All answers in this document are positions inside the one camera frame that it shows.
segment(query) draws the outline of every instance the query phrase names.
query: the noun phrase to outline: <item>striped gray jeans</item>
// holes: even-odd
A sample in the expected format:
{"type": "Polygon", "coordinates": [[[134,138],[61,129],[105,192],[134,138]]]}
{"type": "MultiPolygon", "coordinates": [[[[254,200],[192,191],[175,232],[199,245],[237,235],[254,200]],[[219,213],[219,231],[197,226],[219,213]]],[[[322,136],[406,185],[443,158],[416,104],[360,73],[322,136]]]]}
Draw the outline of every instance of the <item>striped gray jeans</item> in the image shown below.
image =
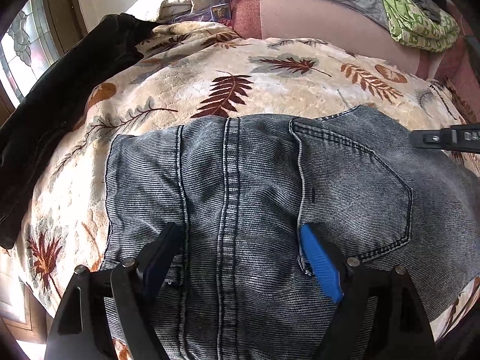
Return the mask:
{"type": "MultiPolygon", "coordinates": [[[[376,109],[320,119],[203,117],[118,136],[106,169],[102,269],[167,222],[184,244],[150,321],[172,359],[310,359],[335,306],[299,245],[314,222],[368,266],[405,266],[430,320],[480,271],[480,184],[376,109]]],[[[111,333],[123,339],[113,301],[111,333]]],[[[352,358],[373,322],[369,303],[352,358]]]]}

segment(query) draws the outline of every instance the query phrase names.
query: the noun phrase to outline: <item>cream blanket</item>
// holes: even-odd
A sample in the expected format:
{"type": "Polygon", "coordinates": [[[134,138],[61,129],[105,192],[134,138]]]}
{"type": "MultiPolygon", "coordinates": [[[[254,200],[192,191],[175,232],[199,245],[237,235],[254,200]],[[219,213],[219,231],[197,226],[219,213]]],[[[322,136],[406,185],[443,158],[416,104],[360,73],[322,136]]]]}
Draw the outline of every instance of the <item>cream blanket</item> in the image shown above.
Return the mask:
{"type": "MultiPolygon", "coordinates": [[[[316,118],[358,104],[411,130],[463,122],[444,88],[321,40],[243,40],[217,23],[185,22],[158,26],[138,50],[145,58],[95,88],[85,116],[58,145],[12,250],[22,279],[52,315],[75,266],[96,270],[102,261],[109,227],[105,164],[117,134],[140,135],[204,115],[316,118]]],[[[476,155],[452,160],[479,174],[476,155]]],[[[436,338],[473,305],[479,284],[472,281],[432,322],[436,338]]]]}

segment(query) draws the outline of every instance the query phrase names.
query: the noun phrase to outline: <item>jeans pocket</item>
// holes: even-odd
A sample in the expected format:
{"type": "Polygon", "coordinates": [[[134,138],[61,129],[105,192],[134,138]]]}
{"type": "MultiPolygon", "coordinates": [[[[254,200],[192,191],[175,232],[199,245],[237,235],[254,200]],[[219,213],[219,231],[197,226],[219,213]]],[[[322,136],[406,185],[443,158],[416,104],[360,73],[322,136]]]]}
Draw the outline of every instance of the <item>jeans pocket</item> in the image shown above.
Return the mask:
{"type": "MultiPolygon", "coordinates": [[[[290,132],[302,178],[298,228],[316,223],[327,241],[361,261],[410,240],[413,191],[380,156],[320,121],[295,119],[290,132]]],[[[300,263],[308,271],[301,250],[300,263]]]]}

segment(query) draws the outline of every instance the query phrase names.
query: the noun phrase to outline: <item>folded green blanket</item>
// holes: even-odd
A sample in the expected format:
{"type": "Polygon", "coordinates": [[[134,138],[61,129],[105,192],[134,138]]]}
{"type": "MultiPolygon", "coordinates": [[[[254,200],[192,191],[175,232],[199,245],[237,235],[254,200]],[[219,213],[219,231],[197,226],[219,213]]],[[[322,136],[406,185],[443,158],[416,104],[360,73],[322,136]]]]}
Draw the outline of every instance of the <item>folded green blanket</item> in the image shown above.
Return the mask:
{"type": "Polygon", "coordinates": [[[406,46],[442,52],[453,46],[460,33],[455,19],[440,10],[434,23],[412,0],[383,0],[392,38],[406,46]]]}

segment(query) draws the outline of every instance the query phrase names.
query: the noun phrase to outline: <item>metal bolt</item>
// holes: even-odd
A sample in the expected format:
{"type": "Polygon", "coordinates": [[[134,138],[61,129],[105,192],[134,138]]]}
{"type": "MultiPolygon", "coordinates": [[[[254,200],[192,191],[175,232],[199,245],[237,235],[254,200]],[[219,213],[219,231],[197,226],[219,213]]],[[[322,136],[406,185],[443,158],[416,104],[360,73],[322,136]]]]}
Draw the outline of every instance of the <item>metal bolt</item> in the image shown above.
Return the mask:
{"type": "Polygon", "coordinates": [[[346,263],[349,266],[359,266],[360,265],[360,260],[357,257],[348,257],[346,260],[346,263]]]}
{"type": "Polygon", "coordinates": [[[135,263],[136,261],[133,257],[127,257],[121,262],[122,266],[125,268],[130,268],[131,266],[134,266],[135,263]]]}
{"type": "Polygon", "coordinates": [[[77,265],[74,269],[74,272],[77,275],[81,275],[82,273],[87,272],[87,271],[88,271],[88,268],[84,265],[77,265]]]}
{"type": "Polygon", "coordinates": [[[404,275],[407,273],[407,270],[405,269],[405,267],[401,266],[401,265],[397,265],[395,267],[395,272],[397,272],[399,275],[404,275]]]}

